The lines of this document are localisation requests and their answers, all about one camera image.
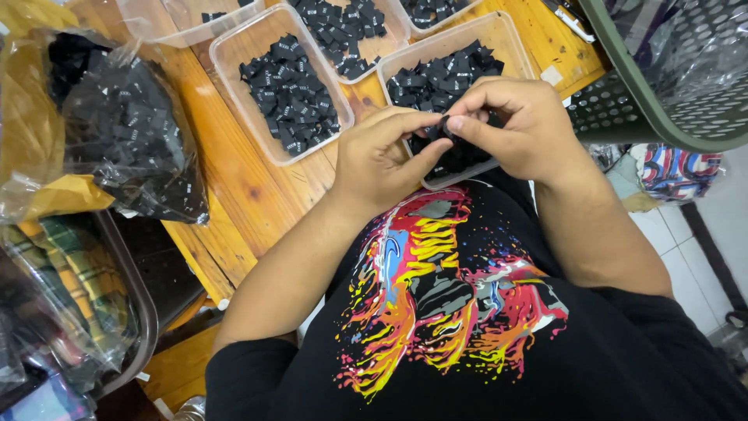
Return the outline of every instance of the black t-shirt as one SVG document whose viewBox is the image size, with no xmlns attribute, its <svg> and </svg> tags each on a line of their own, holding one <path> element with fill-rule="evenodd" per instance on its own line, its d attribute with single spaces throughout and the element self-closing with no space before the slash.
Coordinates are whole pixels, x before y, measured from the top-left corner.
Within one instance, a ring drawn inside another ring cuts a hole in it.
<svg viewBox="0 0 748 421">
<path fill-rule="evenodd" d="M 483 180 L 373 220 L 301 349 L 219 351 L 207 419 L 748 417 L 746 389 L 675 301 L 565 281 L 527 185 Z"/>
</svg>

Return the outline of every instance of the person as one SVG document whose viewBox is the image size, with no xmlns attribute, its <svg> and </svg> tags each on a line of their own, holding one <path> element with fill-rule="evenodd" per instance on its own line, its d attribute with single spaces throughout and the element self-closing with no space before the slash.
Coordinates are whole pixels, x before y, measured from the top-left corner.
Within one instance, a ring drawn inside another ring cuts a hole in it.
<svg viewBox="0 0 748 421">
<path fill-rule="evenodd" d="M 344 132 L 332 188 L 233 295 L 207 419 L 746 419 L 555 90 L 482 78 L 448 114 L 501 170 L 413 193 L 452 143 L 405 163 L 393 146 L 441 115 Z"/>
</svg>

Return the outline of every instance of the colorful paint splash print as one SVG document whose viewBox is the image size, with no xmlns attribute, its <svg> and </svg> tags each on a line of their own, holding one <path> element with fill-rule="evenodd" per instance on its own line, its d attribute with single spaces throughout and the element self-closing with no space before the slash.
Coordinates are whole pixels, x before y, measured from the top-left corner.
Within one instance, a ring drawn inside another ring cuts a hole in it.
<svg viewBox="0 0 748 421">
<path fill-rule="evenodd" d="M 335 338 L 343 345 L 339 388 L 370 402 L 403 359 L 442 374 L 475 370 L 486 383 L 500 375 L 519 379 L 535 335 L 554 320 L 561 328 L 543 334 L 565 329 L 567 308 L 505 228 L 473 223 L 465 235 L 471 241 L 458 243 L 471 214 L 466 193 L 457 186 L 419 191 L 373 221 Z"/>
</svg>

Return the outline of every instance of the clear plastic container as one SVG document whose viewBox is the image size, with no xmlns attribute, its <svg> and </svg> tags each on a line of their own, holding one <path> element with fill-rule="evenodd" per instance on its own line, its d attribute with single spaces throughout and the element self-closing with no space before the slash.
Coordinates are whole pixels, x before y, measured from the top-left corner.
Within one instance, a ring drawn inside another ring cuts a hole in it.
<svg viewBox="0 0 748 421">
<path fill-rule="evenodd" d="M 147 42 L 186 48 L 217 37 L 265 10 L 265 0 L 117 0 L 122 20 Z M 226 13 L 203 23 L 203 13 Z"/>
<path fill-rule="evenodd" d="M 341 7 L 351 4 L 350 0 L 327 0 L 327 2 Z M 377 55 L 383 58 L 395 51 L 406 48 L 408 41 L 411 39 L 411 26 L 408 24 L 410 21 L 407 16 L 405 19 L 402 18 L 402 6 L 399 0 L 372 0 L 372 3 L 374 3 L 374 7 L 384 13 L 384 28 L 387 29 L 387 34 L 384 37 L 364 38 L 358 41 L 358 51 L 361 54 L 361 58 L 365 58 L 369 63 Z M 327 60 L 327 62 L 334 69 L 332 61 Z M 366 73 L 351 80 L 338 75 L 336 71 L 333 73 L 340 83 L 353 85 L 374 73 L 375 69 L 376 67 L 372 67 Z"/>
<path fill-rule="evenodd" d="M 281 141 L 273 139 L 270 129 L 265 121 L 265 116 L 250 95 L 249 86 L 242 82 L 239 76 L 239 65 L 249 63 L 252 58 L 259 58 L 270 51 L 270 45 L 277 43 L 281 37 L 291 34 L 298 39 L 298 43 L 304 48 L 309 57 L 309 63 L 316 71 L 319 81 L 330 92 L 332 105 L 337 110 L 340 132 L 335 136 L 325 139 L 324 142 L 308 149 L 303 154 L 292 157 L 283 150 Z M 348 104 L 345 94 L 337 84 L 333 70 L 327 65 L 327 59 L 319 51 L 314 38 L 307 30 L 293 7 L 285 3 L 276 4 L 265 10 L 255 19 L 245 22 L 222 36 L 216 38 L 210 44 L 210 59 L 215 64 L 218 77 L 226 86 L 231 100 L 249 126 L 252 135 L 260 144 L 265 155 L 277 166 L 287 166 L 312 154 L 314 151 L 327 145 L 346 129 L 349 129 L 355 120 L 353 110 Z"/>
<path fill-rule="evenodd" d="M 464 9 L 446 18 L 445 20 L 437 23 L 436 25 L 426 28 L 426 29 L 421 29 L 421 28 L 418 28 L 416 25 L 414 25 L 413 21 L 411 20 L 411 17 L 408 16 L 408 12 L 405 11 L 405 8 L 402 6 L 402 4 L 399 3 L 399 0 L 398 0 L 397 13 L 399 14 L 400 20 L 408 23 L 408 25 L 411 27 L 411 36 L 417 40 L 422 40 L 423 38 L 428 37 L 431 34 L 434 34 L 439 29 L 442 29 L 445 25 L 449 25 L 455 19 L 462 17 L 464 14 L 470 11 L 470 9 L 472 9 L 473 7 L 476 7 L 481 1 L 483 0 L 467 0 L 467 6 L 465 6 Z"/>
<path fill-rule="evenodd" d="M 530 60 L 527 58 L 512 18 L 507 13 L 498 11 L 418 41 L 406 49 L 383 58 L 377 65 L 377 74 L 387 103 L 392 105 L 392 98 L 387 91 L 387 81 L 400 69 L 412 69 L 418 65 L 419 61 L 425 63 L 435 58 L 446 57 L 455 51 L 464 49 L 475 40 L 493 49 L 494 58 L 504 62 L 504 76 L 535 79 Z M 413 157 L 407 141 L 405 141 L 405 149 L 408 150 L 408 155 Z M 421 184 L 429 190 L 439 190 L 498 165 L 496 160 L 491 159 L 471 166 L 459 174 L 451 174 L 431 181 L 423 180 Z"/>
</svg>

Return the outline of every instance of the plaid fabric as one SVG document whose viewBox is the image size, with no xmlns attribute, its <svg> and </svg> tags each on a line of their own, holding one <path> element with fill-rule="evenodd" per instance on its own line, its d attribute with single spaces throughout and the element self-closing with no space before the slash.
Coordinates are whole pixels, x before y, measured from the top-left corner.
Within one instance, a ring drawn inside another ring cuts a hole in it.
<svg viewBox="0 0 748 421">
<path fill-rule="evenodd" d="M 135 320 L 111 256 L 81 221 L 76 215 L 49 216 L 7 226 L 4 244 L 55 309 L 67 313 L 60 321 L 68 334 L 90 338 L 98 349 L 77 342 L 119 369 L 137 333 Z"/>
</svg>

